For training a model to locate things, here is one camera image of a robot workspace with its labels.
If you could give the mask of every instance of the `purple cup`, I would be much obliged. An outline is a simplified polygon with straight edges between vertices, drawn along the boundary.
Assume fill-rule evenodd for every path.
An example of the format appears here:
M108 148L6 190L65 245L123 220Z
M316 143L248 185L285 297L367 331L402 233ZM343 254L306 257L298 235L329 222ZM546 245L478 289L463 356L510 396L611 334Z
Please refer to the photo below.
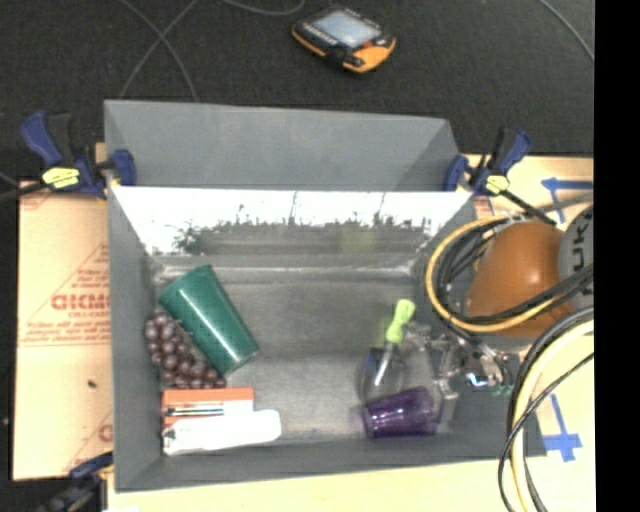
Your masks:
M368 403L363 419L367 435L373 438L433 435L438 426L433 398L424 386Z

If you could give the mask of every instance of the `clamp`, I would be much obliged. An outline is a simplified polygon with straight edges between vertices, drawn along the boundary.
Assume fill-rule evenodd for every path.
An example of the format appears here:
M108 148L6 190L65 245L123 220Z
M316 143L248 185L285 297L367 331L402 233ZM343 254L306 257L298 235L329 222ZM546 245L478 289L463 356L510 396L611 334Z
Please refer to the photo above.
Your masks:
M54 192L77 192L106 199L103 173L108 170L116 171L122 185L135 185L135 163L126 149L116 150L107 161L100 163L92 163L84 153L71 152L70 117L58 114L47 119L46 112L41 110L20 125L27 146L44 160L41 188L47 186Z
M520 162L531 149L531 139L520 129L501 128L498 132L489 161L484 155L476 167L469 165L469 159L457 155L445 173L443 190L455 191L458 185L474 195L504 196L531 216L555 225L556 222L544 212L516 196L509 189L509 170Z
M52 497L46 504L39 505L34 512L78 512L96 496L104 501L104 479L99 472L113 465L113 452L107 452L90 459L69 472L73 482L67 489Z

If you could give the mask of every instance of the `blue clamp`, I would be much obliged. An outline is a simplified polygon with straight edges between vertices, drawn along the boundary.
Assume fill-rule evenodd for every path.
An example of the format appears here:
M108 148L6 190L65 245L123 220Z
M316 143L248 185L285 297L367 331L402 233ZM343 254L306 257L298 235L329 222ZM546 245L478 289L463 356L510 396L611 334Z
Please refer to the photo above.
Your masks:
M102 199L106 198L105 179L100 171L115 169L122 185L136 184L136 168L133 156L125 149L116 150L106 162L92 164L86 154L72 155L68 149L66 133L68 117L56 118L63 123L63 130L56 133L62 139L58 144L50 134L45 111L38 111L20 125L22 138L27 146L39 155L45 164L42 181L54 192L77 192Z
M100 495L104 480L98 471L113 464L113 452L98 455L73 468L69 472L72 484L53 496L47 503L39 505L35 512L75 512L91 499Z
M499 192L494 187L487 187L487 182L495 180L496 177L507 180L509 170L520 162L530 149L531 139L524 131L501 128L488 162L486 157L483 157L478 166L472 167L465 156L457 155L453 159L445 173L443 190L453 192L458 185L462 185L465 190L474 194L498 195Z

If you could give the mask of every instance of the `yellow-green handle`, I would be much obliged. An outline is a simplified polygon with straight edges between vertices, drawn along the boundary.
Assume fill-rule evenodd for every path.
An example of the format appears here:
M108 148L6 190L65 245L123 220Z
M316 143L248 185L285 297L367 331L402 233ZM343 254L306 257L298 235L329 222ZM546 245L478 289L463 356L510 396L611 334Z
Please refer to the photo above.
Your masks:
M385 332L385 339L389 343L400 343L404 337L402 328L409 323L413 313L416 310L416 305L409 299L400 299L396 304L396 309L393 314L393 320L387 327Z

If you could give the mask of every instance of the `black carpet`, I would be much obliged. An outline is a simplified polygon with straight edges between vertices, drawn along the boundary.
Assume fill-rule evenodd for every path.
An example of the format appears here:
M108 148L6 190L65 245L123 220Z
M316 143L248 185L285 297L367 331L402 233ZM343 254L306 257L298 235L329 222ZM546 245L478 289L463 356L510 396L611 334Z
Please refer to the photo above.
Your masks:
M509 126L531 136L533 154L593 156L594 0L348 0L398 36L391 58L366 76L327 67L291 37L291 24L327 0L308 0L287 16L220 0L126 1L160 31L190 7L166 36L182 71L159 44L124 89L158 36L123 0L0 0L0 172L38 175L41 162L19 134L29 114L69 112L74 144L92 145L103 138L103 100L117 97L442 117L461 152L489 151L498 128ZM298 0L245 3L286 10ZM9 187L0 180L0 192ZM1 204L0 509L7 512L32 510L66 486L9 480L16 222L15 204Z

